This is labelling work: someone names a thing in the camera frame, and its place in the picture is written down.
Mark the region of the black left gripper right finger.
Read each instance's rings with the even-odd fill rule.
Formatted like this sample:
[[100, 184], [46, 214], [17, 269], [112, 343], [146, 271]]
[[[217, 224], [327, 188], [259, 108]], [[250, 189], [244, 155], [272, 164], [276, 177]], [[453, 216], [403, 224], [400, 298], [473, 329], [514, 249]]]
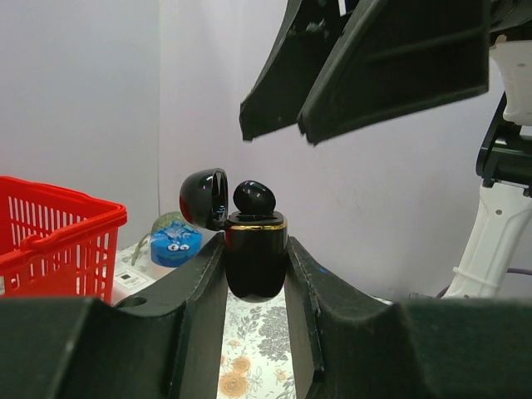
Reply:
[[528, 398], [531, 303], [383, 303], [288, 241], [285, 282], [299, 398]]

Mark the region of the black earbud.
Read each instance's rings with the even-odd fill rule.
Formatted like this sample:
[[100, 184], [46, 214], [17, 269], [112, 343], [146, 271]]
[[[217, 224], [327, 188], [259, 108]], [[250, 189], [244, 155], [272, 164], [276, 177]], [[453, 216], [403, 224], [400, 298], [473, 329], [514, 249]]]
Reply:
[[233, 201], [243, 214], [272, 214], [276, 206], [273, 191], [256, 180], [245, 180], [234, 190]]

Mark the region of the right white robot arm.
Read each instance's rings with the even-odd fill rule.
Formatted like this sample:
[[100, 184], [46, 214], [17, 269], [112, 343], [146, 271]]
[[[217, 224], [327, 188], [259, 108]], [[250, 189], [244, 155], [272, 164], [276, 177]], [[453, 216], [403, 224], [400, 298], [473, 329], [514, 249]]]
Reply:
[[244, 140], [297, 126], [311, 144], [504, 92], [476, 161], [480, 202], [443, 298], [500, 289], [531, 219], [531, 4], [528, 1], [290, 1], [241, 103]]

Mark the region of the black gold-trimmed charging case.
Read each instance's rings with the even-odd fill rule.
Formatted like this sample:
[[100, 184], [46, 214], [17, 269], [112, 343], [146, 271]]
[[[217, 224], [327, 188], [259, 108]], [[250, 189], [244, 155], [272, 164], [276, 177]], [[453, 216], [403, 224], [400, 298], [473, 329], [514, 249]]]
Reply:
[[231, 213], [227, 175], [220, 168], [189, 175], [179, 201], [189, 223], [224, 233], [222, 264], [235, 297], [261, 303], [279, 294], [288, 269], [288, 221], [282, 213]]

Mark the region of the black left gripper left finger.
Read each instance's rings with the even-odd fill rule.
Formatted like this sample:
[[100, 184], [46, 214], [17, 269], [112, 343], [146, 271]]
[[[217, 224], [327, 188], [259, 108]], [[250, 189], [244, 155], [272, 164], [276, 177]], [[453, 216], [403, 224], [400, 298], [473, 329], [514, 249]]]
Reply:
[[1, 301], [4, 398], [213, 398], [227, 285], [224, 239], [110, 306], [96, 298]]

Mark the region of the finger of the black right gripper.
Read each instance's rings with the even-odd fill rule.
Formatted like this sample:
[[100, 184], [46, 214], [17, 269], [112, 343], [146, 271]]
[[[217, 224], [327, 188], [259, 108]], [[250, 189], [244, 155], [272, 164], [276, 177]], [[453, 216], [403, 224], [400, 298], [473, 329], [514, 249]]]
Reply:
[[333, 91], [328, 77], [352, 66], [345, 34], [351, 21], [364, 18], [364, 1], [289, 1], [281, 27], [257, 81], [241, 103], [239, 123], [243, 139], [253, 139], [298, 124], [309, 141], [325, 141], [360, 129], [363, 120], [335, 121], [322, 110], [329, 126], [319, 127], [303, 111], [313, 114], [312, 99], [320, 90]]
[[298, 115], [317, 145], [489, 89], [488, 1], [361, 1]]

